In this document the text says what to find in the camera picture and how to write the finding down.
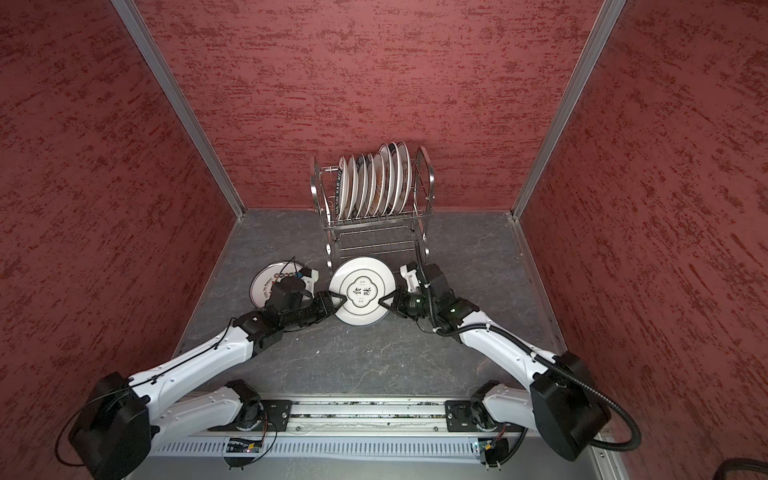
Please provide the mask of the white plate black emblem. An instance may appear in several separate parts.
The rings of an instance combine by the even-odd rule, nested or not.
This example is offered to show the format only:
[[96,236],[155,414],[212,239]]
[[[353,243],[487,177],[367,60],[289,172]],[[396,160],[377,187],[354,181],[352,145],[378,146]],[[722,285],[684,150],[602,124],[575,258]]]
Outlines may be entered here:
[[359,257],[341,265],[333,274],[329,290],[346,297],[336,317],[351,326],[368,326],[387,315],[379,301],[394,292],[396,282],[392,271],[382,261]]

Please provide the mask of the stainless steel dish rack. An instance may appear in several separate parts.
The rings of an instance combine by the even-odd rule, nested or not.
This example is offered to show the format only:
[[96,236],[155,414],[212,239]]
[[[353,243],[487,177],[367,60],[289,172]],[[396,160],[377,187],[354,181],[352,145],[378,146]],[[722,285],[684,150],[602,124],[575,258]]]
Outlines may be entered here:
[[310,162],[310,191],[326,234],[327,265],[336,270],[347,260],[369,256],[385,262],[406,262],[429,255],[427,232],[435,199],[435,169],[428,150],[410,150],[412,183],[405,209],[398,214],[339,221],[337,189],[339,162],[323,166]]

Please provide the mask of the white plate red characters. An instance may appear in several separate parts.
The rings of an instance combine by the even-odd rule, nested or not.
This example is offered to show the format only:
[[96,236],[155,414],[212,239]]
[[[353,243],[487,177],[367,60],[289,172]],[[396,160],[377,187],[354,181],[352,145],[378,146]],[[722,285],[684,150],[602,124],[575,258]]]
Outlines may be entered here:
[[263,308],[271,296],[273,285],[285,277],[296,277],[302,267],[305,265],[295,260],[275,262],[264,267],[251,282],[249,294],[253,305]]

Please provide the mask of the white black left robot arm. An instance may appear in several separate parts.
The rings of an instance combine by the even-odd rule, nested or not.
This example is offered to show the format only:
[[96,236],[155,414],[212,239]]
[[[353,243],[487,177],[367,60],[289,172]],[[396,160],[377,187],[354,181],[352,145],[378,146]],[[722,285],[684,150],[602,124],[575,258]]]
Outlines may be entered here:
[[152,369],[100,379],[67,435],[95,479],[122,479],[154,450],[212,427],[268,428],[260,395],[242,380],[212,393],[186,396],[218,374],[251,360],[285,331],[334,315],[346,296],[310,293],[303,280],[285,277],[264,307],[230,320],[211,340]]

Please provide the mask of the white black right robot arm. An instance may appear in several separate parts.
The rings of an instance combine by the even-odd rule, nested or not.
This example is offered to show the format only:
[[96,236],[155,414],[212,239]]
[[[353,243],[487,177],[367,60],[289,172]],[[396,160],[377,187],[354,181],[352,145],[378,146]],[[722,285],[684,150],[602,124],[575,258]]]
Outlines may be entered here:
[[432,332],[456,340],[492,360],[522,386],[490,384],[478,392],[483,419],[536,431],[562,458],[574,461],[611,419],[586,365],[575,355],[538,348],[458,297],[440,268],[401,268],[406,284],[378,300],[396,315],[427,319]]

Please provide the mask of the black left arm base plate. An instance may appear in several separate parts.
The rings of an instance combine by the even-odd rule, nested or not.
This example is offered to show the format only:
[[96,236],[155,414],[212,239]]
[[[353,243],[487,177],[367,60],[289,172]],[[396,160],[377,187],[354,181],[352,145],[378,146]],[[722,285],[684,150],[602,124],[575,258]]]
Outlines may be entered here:
[[234,428],[242,432],[286,430],[291,414],[291,400],[248,400],[233,420]]

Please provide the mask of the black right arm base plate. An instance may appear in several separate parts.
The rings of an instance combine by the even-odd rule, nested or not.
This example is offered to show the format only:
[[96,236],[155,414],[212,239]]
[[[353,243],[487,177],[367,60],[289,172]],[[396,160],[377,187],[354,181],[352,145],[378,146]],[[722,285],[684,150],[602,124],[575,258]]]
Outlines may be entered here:
[[496,432],[499,424],[478,400],[447,400],[444,403],[447,430],[458,432]]

